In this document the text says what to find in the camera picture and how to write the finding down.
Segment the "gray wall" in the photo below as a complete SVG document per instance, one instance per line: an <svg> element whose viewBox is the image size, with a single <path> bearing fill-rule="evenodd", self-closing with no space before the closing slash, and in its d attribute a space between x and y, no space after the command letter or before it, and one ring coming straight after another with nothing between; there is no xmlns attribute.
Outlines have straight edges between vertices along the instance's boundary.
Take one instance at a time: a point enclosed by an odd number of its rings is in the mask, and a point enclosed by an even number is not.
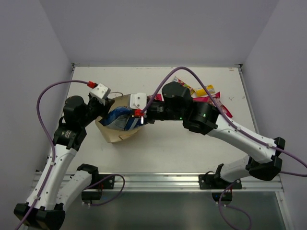
<svg viewBox="0 0 307 230"><path fill-rule="evenodd" d="M278 0L40 0L68 57L82 64L233 65Z"/></svg>
<svg viewBox="0 0 307 230"><path fill-rule="evenodd" d="M13 229L14 207L29 195L35 169L47 155L36 99L52 82L69 79L71 65L37 0L1 1L0 31L0 228ZM51 131L67 88L57 87L42 100Z"/></svg>
<svg viewBox="0 0 307 230"><path fill-rule="evenodd" d="M307 1L280 0L244 64L244 77L260 132L286 139L286 148L307 161ZM283 170L307 173L283 157ZM282 175L297 230L306 229L306 178Z"/></svg>

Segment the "cable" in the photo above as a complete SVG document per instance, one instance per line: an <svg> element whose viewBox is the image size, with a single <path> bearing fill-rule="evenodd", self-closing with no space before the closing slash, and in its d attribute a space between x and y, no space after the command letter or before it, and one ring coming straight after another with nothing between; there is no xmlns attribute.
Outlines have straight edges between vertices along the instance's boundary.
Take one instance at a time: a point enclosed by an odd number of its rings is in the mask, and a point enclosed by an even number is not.
<svg viewBox="0 0 307 230"><path fill-rule="evenodd" d="M100 204L89 204L89 203L88 203L88 205L90 205L90 206L101 206L101 205L105 205L105 204L111 202L112 200L115 200L115 199L121 194L121 192L123 191L123 189L124 189L124 187L125 187L125 178L124 178L122 175L120 175L120 174L111 174L111 175L109 175L109 176L106 176L105 178L101 179L101 180L98 181L97 183L95 183L95 184L93 184L93 185L90 185L90 186L86 187L85 189L93 188L93 187L95 187L96 185L101 184L103 181L105 181L105 180L107 180L107 179L109 179L109 178L111 178L111 177L113 177L113 176L119 176L119 177L121 177L121 178L123 179L123 186L121 187L120 191L119 191L114 197L112 197L111 199L109 199L109 200L107 200L107 201L105 201L105 202L102 202L102 203L100 203Z"/></svg>
<svg viewBox="0 0 307 230"><path fill-rule="evenodd" d="M225 215L224 215L224 213L223 213L223 206L224 206L224 207L228 207L228 208L232 208L232 209L234 209L234 210L237 210L237 211L240 211L240 212L244 213L244 214L248 217L248 219L249 219L249 225L248 225L247 230L250 230L251 227L252 227L252 221L251 221L250 215L249 215L246 211L244 211L244 210L242 210L242 209L240 209L240 208L238 208L238 207L232 206L232 205L222 205L222 198L223 198L224 194L226 193L227 190L229 190L230 188L232 188L232 186L233 186L234 184L236 184L236 181L232 182L226 189L224 189L224 191L223 191L222 194L220 195L219 202L218 202L219 212L220 212L222 218L224 219L224 221L225 221L231 228L233 228L233 229L235 229L235 230L241 230L241 229L238 229L236 226L234 226L232 223L230 223L230 222L227 220L227 218L225 217Z"/></svg>
<svg viewBox="0 0 307 230"><path fill-rule="evenodd" d="M88 84L88 82L82 81L82 80L65 80L65 81L56 82L56 83L54 83L54 84L49 85L47 88L45 88L45 89L41 92L41 94L39 95L39 97L38 97L38 99L37 99L37 103L36 103L36 112L37 112L37 117L38 117L39 123L40 123L40 125L42 126L42 128L43 128L43 130L44 130L44 132L45 132L45 134L46 134L46 136L47 136L47 138L48 138L48 141L49 141L49 143L50 143L50 145L51 145L51 149L52 149L52 160L51 160L51 162L54 162L54 161L55 161L55 158L56 158L56 150L55 150L55 148L54 148L54 144L53 144L52 138L51 138L50 134L48 133L48 130L46 129L46 126L45 126L45 124L44 124L44 122L43 122L43 120L42 120L42 116L41 116L41 114L40 114L40 109L39 109L40 101L41 101L43 95L44 95L50 88L52 88L52 87L54 87L54 86L56 86L56 85L60 85L60 84L64 84L64 83L70 83L70 82L77 82L77 83ZM53 167L53 165L50 165L50 166L49 166L49 169L48 169L48 171L47 171L46 177L45 177L44 180L43 180L42 186L40 187L40 189L39 189L38 192L37 192L37 195L36 195L37 197L39 197L39 196L41 195L41 193L42 193L42 191L43 191L43 189L44 189L44 187L45 187L45 185L46 185L46 183L47 183L47 180L48 180L48 178L49 178L49 176L50 176L52 167ZM19 222L19 224L17 225L17 227L15 228L15 230L18 230L18 229L22 226L22 224L25 222L25 220L28 218L29 214L31 213L32 209L35 207L37 201L38 201L38 198L36 198L36 199L34 200L33 204L30 206L29 210L28 210L27 213L25 214L24 218L22 218L22 220Z"/></svg>
<svg viewBox="0 0 307 230"><path fill-rule="evenodd" d="M261 145L264 145L268 148L271 148L271 149L275 149L277 151L280 151L286 155L288 155L289 157L293 158L294 160L298 161L299 163L301 163L302 165L305 166L305 168L307 168L307 163L305 163L304 161L302 161L301 159L299 159L298 157L296 157L295 155L289 153L288 151L286 150L283 150L283 149L280 149L278 147L275 147L275 146L269 146L268 143L265 143L261 140L258 140L257 138L253 137L252 135L248 134L247 132L245 132L244 130L242 129L238 129L238 127L232 123L227 115L222 111L222 109L220 108L220 106L218 105L218 103L214 100L214 98L212 97L211 93L207 90L207 88L205 87L205 85L201 82L200 78L192 71L190 70L189 68L187 67L183 67L183 66L180 66L180 67L177 67L175 69L173 69L172 71L170 71L170 73L162 80L162 82L159 84L158 88L155 90L155 92L153 93L151 99L149 100L149 102L147 103L147 105L145 106L145 108L141 111L141 113L144 113L148 108L149 106L151 105L151 103L154 101L154 98L156 97L156 95L158 94L158 92L160 91L160 89L162 88L162 86L164 85L164 83L175 73L177 72L178 70L185 70L187 72L189 72L198 82L199 84L202 86L202 88L206 91L206 93L208 94L208 96L210 97L210 99L213 101L215 107L218 109L218 111L220 112L220 114L223 116L223 118L227 121L227 123L232 126L234 129L236 129L237 131L239 131L240 133L242 133L244 136L246 136L247 138L261 144ZM293 176L301 176L301 177L307 177L307 174L299 174L299 173L295 173L295 172L284 172L284 171L281 171L280 173L283 173L283 174L288 174L288 175L293 175Z"/></svg>

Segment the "white table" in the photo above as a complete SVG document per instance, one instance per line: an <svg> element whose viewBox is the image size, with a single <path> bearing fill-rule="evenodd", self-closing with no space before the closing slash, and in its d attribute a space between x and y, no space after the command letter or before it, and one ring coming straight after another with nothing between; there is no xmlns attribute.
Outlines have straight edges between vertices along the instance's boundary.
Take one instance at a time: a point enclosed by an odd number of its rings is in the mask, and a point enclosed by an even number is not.
<svg viewBox="0 0 307 230"><path fill-rule="evenodd" d="M123 94L152 94L171 69L76 67L72 79L103 83L112 91ZM191 69L205 85L212 84L217 92L221 92L221 102L235 121L255 130L237 68ZM180 70L174 76L193 88L200 87L186 71ZM88 92L89 88L83 84L72 83L68 96L80 95L87 103ZM97 166L100 172L203 173L215 170L220 163L229 163L245 155L221 140L189 132L179 121L156 121L154 125L146 125L133 137L115 144L106 143L94 122L86 131L87 137L70 164L69 172L87 163Z"/></svg>

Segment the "red connector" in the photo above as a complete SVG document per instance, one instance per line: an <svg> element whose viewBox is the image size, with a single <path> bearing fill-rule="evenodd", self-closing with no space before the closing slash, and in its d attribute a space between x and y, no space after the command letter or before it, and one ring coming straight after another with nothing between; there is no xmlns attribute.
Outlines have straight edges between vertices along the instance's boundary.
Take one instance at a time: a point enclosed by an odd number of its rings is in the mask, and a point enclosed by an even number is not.
<svg viewBox="0 0 307 230"><path fill-rule="evenodd" d="M141 113L141 109L137 109L134 111L134 116L141 117L144 116L144 113Z"/></svg>
<svg viewBox="0 0 307 230"><path fill-rule="evenodd" d="M88 83L87 83L87 86L88 87L90 87L90 88L95 88L96 86L97 86L98 84L96 84L95 82L92 82L92 81L89 81Z"/></svg>

